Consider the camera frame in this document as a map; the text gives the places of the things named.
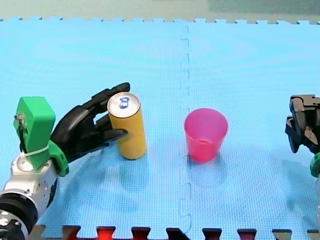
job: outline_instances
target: table surface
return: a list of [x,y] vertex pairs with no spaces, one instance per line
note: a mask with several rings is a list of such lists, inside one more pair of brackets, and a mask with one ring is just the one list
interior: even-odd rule
[[[81,238],[115,226],[117,239],[131,238],[132,227],[150,227],[149,239],[167,238],[166,228],[192,240],[204,238],[203,228],[221,228],[222,240],[237,239],[239,229],[256,229],[256,239],[272,239],[274,229],[308,239],[317,228],[312,155],[291,153],[284,128],[291,95],[320,95],[319,28],[305,21],[2,21],[0,183],[18,153],[11,116],[19,97],[46,97],[60,119],[128,81],[142,102],[147,155],[126,161],[112,145],[72,163],[39,221],[44,236],[79,225]],[[183,121],[202,107],[223,113],[229,132],[216,161],[194,164]]]

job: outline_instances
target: pink plastic cup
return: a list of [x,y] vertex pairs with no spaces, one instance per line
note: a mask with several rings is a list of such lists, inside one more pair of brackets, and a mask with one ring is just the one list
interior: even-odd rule
[[206,163],[217,156],[228,132],[228,122],[220,112],[200,108],[186,117],[184,130],[190,157]]

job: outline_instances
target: yellow can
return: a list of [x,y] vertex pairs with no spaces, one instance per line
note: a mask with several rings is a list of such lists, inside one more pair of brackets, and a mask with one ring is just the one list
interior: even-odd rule
[[139,99],[129,92],[117,93],[108,101],[107,110],[112,127],[128,132],[116,142],[120,154],[129,160],[141,158],[147,151],[147,143]]

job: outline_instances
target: robotic hand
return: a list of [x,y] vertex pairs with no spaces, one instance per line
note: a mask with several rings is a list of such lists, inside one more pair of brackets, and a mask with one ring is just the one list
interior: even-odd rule
[[[292,116],[287,117],[285,133],[292,152],[306,146],[314,157],[310,164],[311,175],[317,178],[315,192],[320,197],[320,98],[315,95],[294,95],[290,98]],[[320,229],[320,204],[317,206],[317,225]]]
[[13,125],[21,154],[0,192],[0,240],[28,239],[54,199],[58,177],[69,173],[69,163],[127,134],[112,128],[108,114],[96,123],[94,118],[107,111],[113,95],[129,91],[130,84],[122,83],[99,92],[70,110],[54,130],[56,115],[45,98],[20,98]]

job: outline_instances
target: can lid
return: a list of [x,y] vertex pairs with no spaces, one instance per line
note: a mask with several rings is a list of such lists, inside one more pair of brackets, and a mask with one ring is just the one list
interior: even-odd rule
[[138,112],[139,99],[129,92],[119,92],[113,95],[107,104],[108,112],[118,118],[128,118]]

